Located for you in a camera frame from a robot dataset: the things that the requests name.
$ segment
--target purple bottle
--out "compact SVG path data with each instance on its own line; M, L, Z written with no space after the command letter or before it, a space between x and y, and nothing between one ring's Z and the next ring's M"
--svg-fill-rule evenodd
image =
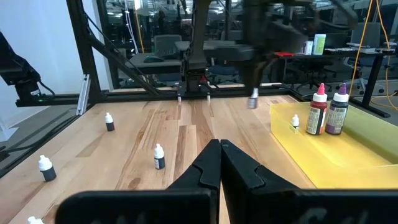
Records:
M346 84L343 83L330 103L325 127L327 133L341 134L348 109L348 100L349 95L347 94Z

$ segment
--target white wall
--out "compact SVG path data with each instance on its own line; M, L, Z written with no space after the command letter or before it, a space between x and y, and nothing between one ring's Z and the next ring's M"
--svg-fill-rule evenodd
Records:
M87 14L99 25L93 7L95 0L84 2ZM15 53L25 58L52 90L56 93L79 92L83 72L67 0L1 0L0 30ZM96 51L95 61L101 89L107 90L111 87L108 62ZM15 88L0 80L0 118L6 127L45 108L17 108L17 98Z

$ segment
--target yellow tray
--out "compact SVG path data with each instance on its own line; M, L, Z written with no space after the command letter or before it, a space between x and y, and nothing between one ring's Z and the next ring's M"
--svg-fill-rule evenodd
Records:
M271 105L271 131L316 187L398 188L398 127L350 106L342 134L314 136L305 132L309 106Z

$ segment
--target wooden table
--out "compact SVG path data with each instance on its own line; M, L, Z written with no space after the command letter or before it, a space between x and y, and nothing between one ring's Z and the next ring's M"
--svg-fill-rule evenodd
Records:
M301 188L313 187L271 134L269 105L295 101L264 96L256 110L247 98L97 104L0 179L0 223L26 223L30 216L54 222L58 205L84 190L164 189L213 138L229 139L268 169ZM107 132L106 112L116 130ZM154 168L154 146L166 167ZM51 159L58 177L43 182L37 161ZM221 193L220 223L229 223Z

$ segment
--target red bottle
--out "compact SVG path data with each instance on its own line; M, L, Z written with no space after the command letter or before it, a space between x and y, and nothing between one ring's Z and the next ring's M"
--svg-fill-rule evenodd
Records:
M322 134L326 109L328 108L327 100L328 95L325 94L325 86L321 83L318 91L313 94L312 101L310 103L307 128L305 129L307 133L315 135Z

